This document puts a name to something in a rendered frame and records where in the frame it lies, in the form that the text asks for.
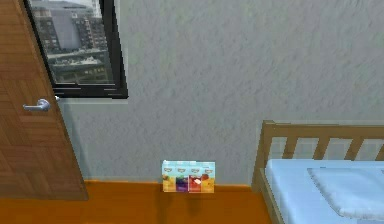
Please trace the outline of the colourful juice carton pack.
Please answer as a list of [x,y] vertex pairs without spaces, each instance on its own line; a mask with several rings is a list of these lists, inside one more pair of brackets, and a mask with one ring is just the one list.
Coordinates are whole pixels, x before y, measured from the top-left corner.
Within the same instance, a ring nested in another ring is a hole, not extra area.
[[162,162],[164,192],[213,193],[215,191],[216,164],[212,161]]

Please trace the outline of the black framed window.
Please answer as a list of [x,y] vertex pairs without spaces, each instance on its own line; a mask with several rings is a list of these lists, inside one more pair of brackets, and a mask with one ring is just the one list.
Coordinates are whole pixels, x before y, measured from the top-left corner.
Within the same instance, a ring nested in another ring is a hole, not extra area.
[[128,97],[114,0],[22,2],[56,96]]

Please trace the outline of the wooden bed with blue mattress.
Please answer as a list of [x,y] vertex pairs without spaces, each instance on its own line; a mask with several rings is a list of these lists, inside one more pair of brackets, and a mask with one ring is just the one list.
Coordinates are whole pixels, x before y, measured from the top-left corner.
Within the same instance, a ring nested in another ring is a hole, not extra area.
[[251,187],[272,224],[384,224],[339,216],[308,168],[381,168],[384,125],[291,124],[265,121]]

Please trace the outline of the brown wooden room door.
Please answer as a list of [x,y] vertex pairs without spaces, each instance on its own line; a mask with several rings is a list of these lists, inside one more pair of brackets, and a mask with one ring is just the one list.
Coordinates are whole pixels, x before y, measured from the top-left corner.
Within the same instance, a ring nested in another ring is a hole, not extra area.
[[[48,111],[23,109],[39,99]],[[0,198],[88,198],[22,0],[0,0]]]

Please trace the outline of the pale blue pillow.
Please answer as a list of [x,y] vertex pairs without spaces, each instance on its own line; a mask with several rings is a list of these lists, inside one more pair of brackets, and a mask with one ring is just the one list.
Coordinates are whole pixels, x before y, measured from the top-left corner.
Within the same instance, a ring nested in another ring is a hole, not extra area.
[[381,168],[308,168],[309,176],[341,217],[384,222],[384,170]]

